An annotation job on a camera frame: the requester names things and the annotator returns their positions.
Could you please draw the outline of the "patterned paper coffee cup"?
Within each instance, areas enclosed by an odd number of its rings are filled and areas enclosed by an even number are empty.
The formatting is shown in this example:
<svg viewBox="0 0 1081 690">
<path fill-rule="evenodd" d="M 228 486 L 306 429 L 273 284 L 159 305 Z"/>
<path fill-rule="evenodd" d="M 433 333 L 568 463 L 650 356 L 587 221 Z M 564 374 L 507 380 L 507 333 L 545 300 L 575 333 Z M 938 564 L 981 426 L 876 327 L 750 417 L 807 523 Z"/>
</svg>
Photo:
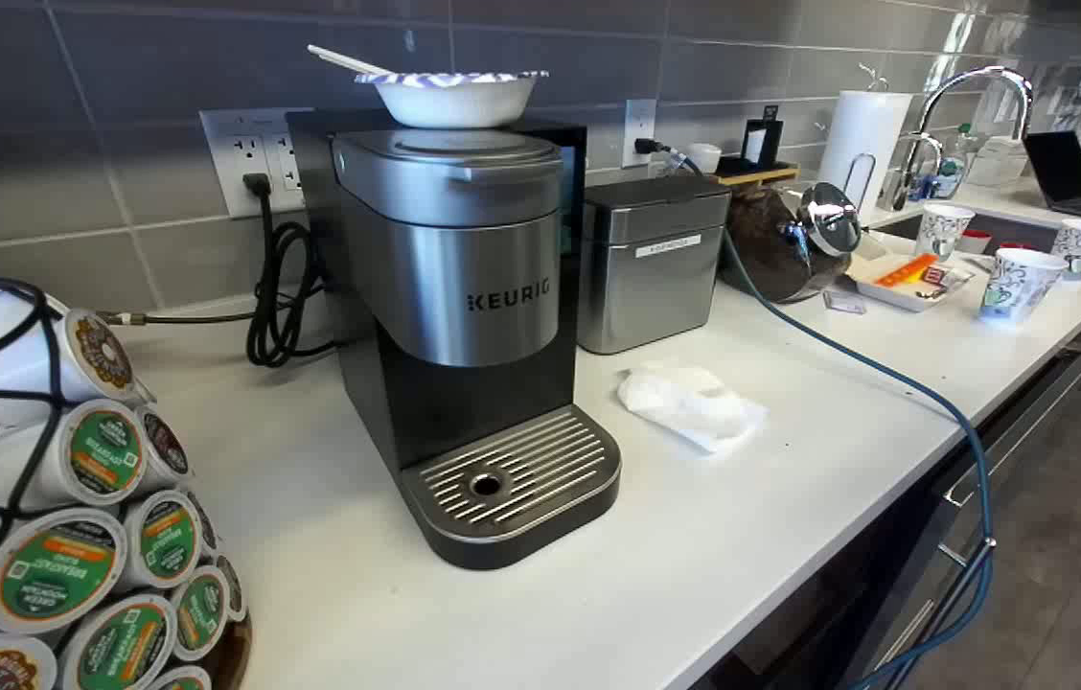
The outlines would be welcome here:
<svg viewBox="0 0 1081 690">
<path fill-rule="evenodd" d="M 1000 249 L 981 292 L 981 319 L 1023 323 L 1063 277 L 1067 259 L 1038 249 Z"/>
</svg>

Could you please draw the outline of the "silver Keurig coffee maker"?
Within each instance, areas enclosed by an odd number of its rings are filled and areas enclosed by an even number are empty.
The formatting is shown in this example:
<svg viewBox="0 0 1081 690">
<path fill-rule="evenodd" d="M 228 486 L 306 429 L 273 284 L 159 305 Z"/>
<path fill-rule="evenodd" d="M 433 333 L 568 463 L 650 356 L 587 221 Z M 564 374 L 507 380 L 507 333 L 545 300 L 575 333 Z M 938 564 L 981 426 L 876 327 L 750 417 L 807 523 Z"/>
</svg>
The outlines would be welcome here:
<svg viewBox="0 0 1081 690">
<path fill-rule="evenodd" d="M 601 516 L 616 439 L 575 405 L 587 132 L 343 129 L 343 392 L 428 546 L 470 571 Z"/>
</svg>

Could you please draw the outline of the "orange packet in food pack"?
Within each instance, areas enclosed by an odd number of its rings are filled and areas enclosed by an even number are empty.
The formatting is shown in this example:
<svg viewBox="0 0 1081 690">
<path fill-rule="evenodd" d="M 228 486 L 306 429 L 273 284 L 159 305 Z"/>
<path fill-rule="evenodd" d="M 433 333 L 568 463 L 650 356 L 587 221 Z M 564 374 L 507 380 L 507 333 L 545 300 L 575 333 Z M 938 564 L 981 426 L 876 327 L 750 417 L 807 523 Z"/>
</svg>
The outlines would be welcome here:
<svg viewBox="0 0 1081 690">
<path fill-rule="evenodd" d="M 900 287 L 900 284 L 921 284 L 934 265 L 934 253 L 921 253 L 889 270 L 880 270 L 875 284 L 876 287 Z"/>
</svg>

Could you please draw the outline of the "patterned paper cup middle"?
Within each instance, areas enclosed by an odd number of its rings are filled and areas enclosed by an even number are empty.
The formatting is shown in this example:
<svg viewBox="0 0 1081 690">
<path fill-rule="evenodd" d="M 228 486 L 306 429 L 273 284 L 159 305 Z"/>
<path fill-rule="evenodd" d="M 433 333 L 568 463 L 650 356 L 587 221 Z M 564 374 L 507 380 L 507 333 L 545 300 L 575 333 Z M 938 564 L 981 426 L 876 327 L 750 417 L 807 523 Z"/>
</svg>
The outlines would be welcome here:
<svg viewBox="0 0 1081 690">
<path fill-rule="evenodd" d="M 945 259 L 953 253 L 953 241 L 968 227 L 968 212 L 953 204 L 925 204 L 916 244 L 931 253 L 934 259 Z"/>
</svg>

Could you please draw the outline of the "green lid coffee pod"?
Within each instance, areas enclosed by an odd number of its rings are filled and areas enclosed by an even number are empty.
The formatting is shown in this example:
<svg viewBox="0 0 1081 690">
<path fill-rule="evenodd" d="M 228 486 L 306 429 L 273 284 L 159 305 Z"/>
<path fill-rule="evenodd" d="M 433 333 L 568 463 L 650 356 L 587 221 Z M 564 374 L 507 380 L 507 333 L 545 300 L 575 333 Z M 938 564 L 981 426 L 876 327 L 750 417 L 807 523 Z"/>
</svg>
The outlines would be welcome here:
<svg viewBox="0 0 1081 690">
<path fill-rule="evenodd" d="M 173 590 L 179 585 L 204 553 L 200 513 L 186 494 L 158 491 L 125 513 L 125 581 Z"/>
<path fill-rule="evenodd" d="M 149 690 L 176 644 L 173 604 L 159 592 L 131 592 L 94 609 L 69 636 L 61 690 Z"/>
<path fill-rule="evenodd" d="M 173 590 L 176 609 L 176 656 L 185 661 L 204 659 L 227 632 L 228 581 L 213 564 L 193 571 L 185 585 Z"/>
<path fill-rule="evenodd" d="M 124 520 L 104 509 L 55 509 L 0 545 L 0 632 L 56 632 L 92 613 L 125 571 Z"/>
<path fill-rule="evenodd" d="M 147 437 L 124 401 L 81 401 L 56 426 L 34 422 L 0 433 L 0 504 L 117 504 L 147 477 Z"/>
</svg>

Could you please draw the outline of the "brown lid coffee pod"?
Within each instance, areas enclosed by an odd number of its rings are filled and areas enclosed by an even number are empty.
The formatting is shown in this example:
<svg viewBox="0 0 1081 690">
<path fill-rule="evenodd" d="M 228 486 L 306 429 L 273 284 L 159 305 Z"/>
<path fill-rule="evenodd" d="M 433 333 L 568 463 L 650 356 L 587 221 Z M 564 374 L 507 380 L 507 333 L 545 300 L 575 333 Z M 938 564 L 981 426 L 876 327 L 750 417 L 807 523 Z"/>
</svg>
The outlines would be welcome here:
<svg viewBox="0 0 1081 690">
<path fill-rule="evenodd" d="M 5 392 L 61 392 L 81 397 L 131 397 L 133 364 L 92 310 L 69 310 L 0 348 Z"/>
</svg>

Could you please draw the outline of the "silver metal canister box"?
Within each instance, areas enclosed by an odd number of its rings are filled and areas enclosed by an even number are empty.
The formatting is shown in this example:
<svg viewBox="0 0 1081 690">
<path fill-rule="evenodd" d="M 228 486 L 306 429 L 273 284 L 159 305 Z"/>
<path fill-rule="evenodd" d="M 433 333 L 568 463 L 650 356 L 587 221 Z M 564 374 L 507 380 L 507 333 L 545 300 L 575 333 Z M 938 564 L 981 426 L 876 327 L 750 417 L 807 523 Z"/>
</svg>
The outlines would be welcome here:
<svg viewBox="0 0 1081 690">
<path fill-rule="evenodd" d="M 581 205 L 578 345 L 640 348 L 708 319 L 729 192 L 704 176 L 598 182 Z"/>
</svg>

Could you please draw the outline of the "crumpled white napkin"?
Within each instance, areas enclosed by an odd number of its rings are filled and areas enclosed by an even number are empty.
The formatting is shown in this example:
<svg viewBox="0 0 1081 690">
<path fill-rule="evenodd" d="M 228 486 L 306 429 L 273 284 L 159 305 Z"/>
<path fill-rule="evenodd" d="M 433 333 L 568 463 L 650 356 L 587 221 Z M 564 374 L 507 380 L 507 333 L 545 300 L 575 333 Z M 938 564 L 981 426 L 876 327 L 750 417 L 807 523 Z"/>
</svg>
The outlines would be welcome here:
<svg viewBox="0 0 1081 690">
<path fill-rule="evenodd" d="M 765 426 L 764 401 L 745 397 L 704 369 L 630 369 L 616 401 L 704 457 L 732 452 Z"/>
</svg>

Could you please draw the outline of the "white foam bowl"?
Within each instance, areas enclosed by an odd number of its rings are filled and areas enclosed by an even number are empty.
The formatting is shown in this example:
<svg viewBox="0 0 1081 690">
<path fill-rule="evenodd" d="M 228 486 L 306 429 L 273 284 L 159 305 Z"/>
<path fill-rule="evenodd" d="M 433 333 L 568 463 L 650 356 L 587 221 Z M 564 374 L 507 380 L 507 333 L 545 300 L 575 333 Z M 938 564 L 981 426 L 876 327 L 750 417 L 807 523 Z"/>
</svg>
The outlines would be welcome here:
<svg viewBox="0 0 1081 690">
<path fill-rule="evenodd" d="M 401 127 L 484 129 L 525 116 L 545 67 L 516 72 L 380 72 L 373 75 L 387 116 Z"/>
</svg>

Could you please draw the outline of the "wooden rack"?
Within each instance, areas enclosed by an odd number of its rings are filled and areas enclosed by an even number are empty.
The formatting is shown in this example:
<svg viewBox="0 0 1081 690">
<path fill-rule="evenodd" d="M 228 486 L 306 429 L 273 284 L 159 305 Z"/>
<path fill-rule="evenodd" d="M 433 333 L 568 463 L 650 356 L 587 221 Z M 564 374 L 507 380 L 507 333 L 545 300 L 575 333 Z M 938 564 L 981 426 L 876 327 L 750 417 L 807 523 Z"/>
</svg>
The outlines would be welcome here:
<svg viewBox="0 0 1081 690">
<path fill-rule="evenodd" d="M 724 189 L 750 189 L 750 182 L 777 182 L 777 180 L 794 180 L 796 176 L 796 163 L 764 163 L 764 167 L 750 167 L 750 163 L 738 163 L 738 159 L 720 159 L 713 180 L 724 182 Z"/>
</svg>

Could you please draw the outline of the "glass jar with chrome lid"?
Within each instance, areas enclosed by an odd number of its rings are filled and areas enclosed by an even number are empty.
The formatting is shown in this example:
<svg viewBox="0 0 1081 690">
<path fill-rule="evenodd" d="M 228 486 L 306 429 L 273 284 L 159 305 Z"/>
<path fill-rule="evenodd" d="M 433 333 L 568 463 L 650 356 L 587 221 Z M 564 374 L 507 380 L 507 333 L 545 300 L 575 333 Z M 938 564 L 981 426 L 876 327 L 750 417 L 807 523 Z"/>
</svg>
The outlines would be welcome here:
<svg viewBox="0 0 1081 690">
<path fill-rule="evenodd" d="M 720 278 L 771 304 L 802 304 L 849 268 L 863 241 L 856 204 L 837 182 L 737 189 L 724 219 Z"/>
</svg>

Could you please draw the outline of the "white plastic spoon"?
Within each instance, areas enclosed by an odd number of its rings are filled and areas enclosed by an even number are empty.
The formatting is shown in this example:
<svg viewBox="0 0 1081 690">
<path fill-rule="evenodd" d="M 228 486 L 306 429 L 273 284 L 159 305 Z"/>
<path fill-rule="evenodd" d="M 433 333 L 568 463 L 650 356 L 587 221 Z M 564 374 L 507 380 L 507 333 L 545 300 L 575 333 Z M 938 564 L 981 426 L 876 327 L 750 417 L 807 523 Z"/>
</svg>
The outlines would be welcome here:
<svg viewBox="0 0 1081 690">
<path fill-rule="evenodd" d="M 306 54 L 315 54 L 325 65 L 348 67 L 355 75 L 382 75 L 382 72 L 389 72 L 387 65 L 363 60 L 363 57 L 352 57 L 352 54 L 336 54 L 336 49 L 325 49 L 325 46 L 315 46 L 315 40 L 306 40 Z"/>
</svg>

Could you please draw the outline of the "white paper towel roll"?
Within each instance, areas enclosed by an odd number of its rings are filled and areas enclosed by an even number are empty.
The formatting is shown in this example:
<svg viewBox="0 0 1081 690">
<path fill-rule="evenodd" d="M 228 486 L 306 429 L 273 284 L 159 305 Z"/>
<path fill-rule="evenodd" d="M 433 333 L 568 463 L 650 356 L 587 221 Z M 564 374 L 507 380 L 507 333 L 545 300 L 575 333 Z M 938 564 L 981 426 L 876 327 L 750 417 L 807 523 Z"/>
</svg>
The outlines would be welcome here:
<svg viewBox="0 0 1081 690">
<path fill-rule="evenodd" d="M 857 213 L 876 205 L 908 106 L 908 92 L 843 92 L 830 106 L 819 180 L 837 182 Z"/>
</svg>

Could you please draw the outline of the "chrome sink faucet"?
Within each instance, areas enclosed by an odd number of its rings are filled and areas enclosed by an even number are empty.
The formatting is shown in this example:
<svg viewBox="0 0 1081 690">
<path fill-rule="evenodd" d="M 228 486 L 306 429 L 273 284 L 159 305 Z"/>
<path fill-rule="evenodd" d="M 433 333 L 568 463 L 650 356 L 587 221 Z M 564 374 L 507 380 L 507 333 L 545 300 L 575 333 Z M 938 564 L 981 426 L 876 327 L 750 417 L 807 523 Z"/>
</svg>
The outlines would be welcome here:
<svg viewBox="0 0 1081 690">
<path fill-rule="evenodd" d="M 977 99 L 986 103 L 992 92 L 1007 94 L 1007 132 L 1015 141 L 1026 138 L 1031 127 L 1031 106 L 1035 106 L 1035 84 L 1000 60 L 964 67 L 945 75 L 944 84 L 934 84 L 916 111 L 916 129 L 904 141 L 900 157 L 898 157 L 898 171 L 894 171 L 894 189 L 884 192 L 884 212 L 904 212 L 916 199 L 916 176 L 921 176 L 921 159 L 944 146 L 944 127 L 949 123 L 945 106 L 953 99 Z"/>
</svg>

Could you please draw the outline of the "black laptop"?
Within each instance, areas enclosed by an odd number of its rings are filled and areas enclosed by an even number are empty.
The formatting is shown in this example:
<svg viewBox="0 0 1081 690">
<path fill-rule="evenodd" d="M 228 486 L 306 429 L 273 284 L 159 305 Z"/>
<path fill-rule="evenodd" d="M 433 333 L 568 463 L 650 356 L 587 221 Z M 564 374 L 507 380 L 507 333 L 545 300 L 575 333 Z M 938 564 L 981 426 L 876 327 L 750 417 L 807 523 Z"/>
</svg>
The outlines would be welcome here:
<svg viewBox="0 0 1081 690">
<path fill-rule="evenodd" d="M 1073 129 L 1023 138 L 1044 199 L 1063 213 L 1081 213 L 1081 141 Z"/>
</svg>

